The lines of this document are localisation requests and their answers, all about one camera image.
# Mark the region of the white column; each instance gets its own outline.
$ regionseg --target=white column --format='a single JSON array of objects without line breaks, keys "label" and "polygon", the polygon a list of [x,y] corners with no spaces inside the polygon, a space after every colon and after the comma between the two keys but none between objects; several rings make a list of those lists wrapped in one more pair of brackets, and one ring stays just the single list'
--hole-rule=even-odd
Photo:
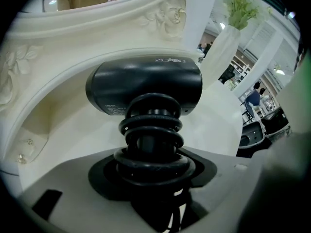
[{"label": "white column", "polygon": [[251,88],[258,79],[267,70],[270,62],[273,60],[277,50],[279,49],[283,41],[283,36],[279,32],[275,32],[268,45],[262,52],[259,59],[254,64],[251,71],[246,75],[246,77],[241,81],[240,84],[233,90],[233,93],[239,98],[241,97],[249,88]]},{"label": "white column", "polygon": [[186,0],[186,25],[182,44],[189,50],[195,50],[207,25],[215,0]]}]

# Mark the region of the black coil spring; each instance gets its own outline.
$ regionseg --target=black coil spring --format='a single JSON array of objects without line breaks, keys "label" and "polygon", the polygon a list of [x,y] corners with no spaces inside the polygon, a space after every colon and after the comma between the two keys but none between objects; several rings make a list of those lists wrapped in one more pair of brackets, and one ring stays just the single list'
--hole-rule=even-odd
[{"label": "black coil spring", "polygon": [[[165,105],[167,115],[161,112],[145,114],[148,113],[148,108],[157,108],[159,104]],[[182,123],[178,119],[180,115],[179,103],[165,94],[148,93],[132,100],[125,113],[125,120],[119,124],[119,131],[125,136],[128,147],[114,154],[118,162],[117,172],[124,180],[138,186],[166,186],[180,183],[194,173],[194,162],[175,153],[175,150],[184,144],[183,138],[178,133],[182,128]],[[137,140],[143,135],[165,139],[168,144],[174,146],[173,153],[170,153],[173,158],[159,162],[146,160],[137,154]]]}]

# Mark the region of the ceiling light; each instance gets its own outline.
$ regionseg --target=ceiling light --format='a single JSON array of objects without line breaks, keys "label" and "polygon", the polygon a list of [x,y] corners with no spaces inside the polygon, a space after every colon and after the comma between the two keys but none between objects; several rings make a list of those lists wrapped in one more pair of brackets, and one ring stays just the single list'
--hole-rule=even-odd
[{"label": "ceiling light", "polygon": [[225,28],[225,25],[223,23],[220,23],[220,26],[221,26],[222,29]]},{"label": "ceiling light", "polygon": [[282,70],[277,70],[276,73],[279,73],[279,74],[282,74],[282,75],[285,75],[285,73],[282,71]]},{"label": "ceiling light", "polygon": [[295,15],[296,15],[296,13],[295,13],[294,11],[292,11],[292,12],[290,12],[290,13],[288,14],[288,18],[289,18],[289,19],[293,19],[293,18],[295,17]]},{"label": "ceiling light", "polygon": [[49,2],[49,4],[55,4],[57,1],[56,0],[52,0]]}]

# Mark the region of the white vase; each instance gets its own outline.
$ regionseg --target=white vase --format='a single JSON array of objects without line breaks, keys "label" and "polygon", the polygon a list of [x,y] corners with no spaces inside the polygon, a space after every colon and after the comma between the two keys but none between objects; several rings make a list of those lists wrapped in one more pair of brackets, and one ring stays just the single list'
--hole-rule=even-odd
[{"label": "white vase", "polygon": [[228,68],[240,42],[240,31],[230,25],[217,36],[201,64],[203,89],[207,89]]}]

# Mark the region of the green plant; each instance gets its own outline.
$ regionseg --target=green plant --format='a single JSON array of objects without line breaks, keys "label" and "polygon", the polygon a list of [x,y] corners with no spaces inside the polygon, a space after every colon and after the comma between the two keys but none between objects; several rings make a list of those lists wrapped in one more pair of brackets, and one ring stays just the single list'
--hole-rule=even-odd
[{"label": "green plant", "polygon": [[229,12],[228,24],[242,30],[251,18],[266,17],[270,9],[263,8],[261,0],[224,0]]}]

